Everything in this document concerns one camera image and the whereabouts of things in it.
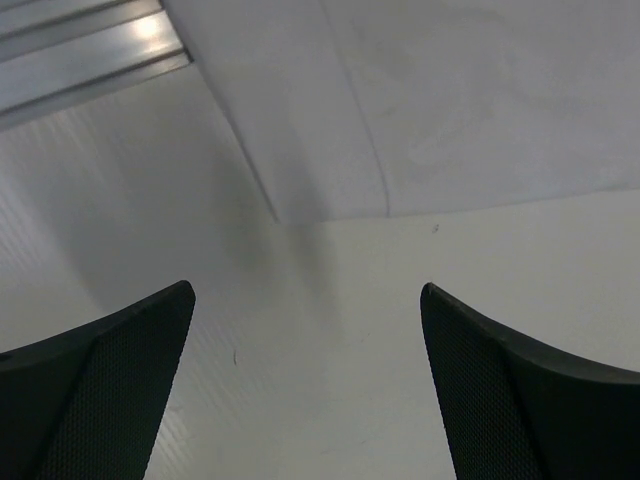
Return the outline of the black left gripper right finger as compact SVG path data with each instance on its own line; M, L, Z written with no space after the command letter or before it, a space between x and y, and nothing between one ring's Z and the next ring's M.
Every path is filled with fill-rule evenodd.
M457 478L638 478L637 372L540 342L433 283L420 311Z

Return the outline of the aluminium table frame rail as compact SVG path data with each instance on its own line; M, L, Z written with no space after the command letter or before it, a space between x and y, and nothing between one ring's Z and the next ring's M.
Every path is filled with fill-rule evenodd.
M1 127L192 61L159 1L4 1Z

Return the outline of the white skirt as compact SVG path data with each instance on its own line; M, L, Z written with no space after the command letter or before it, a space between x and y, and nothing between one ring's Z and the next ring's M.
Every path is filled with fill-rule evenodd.
M274 217L639 185L635 1L170 1Z

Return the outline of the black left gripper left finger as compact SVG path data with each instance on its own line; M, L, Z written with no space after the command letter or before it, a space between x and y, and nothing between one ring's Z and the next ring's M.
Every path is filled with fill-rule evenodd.
M195 301L182 280L3 353L2 478L143 478Z

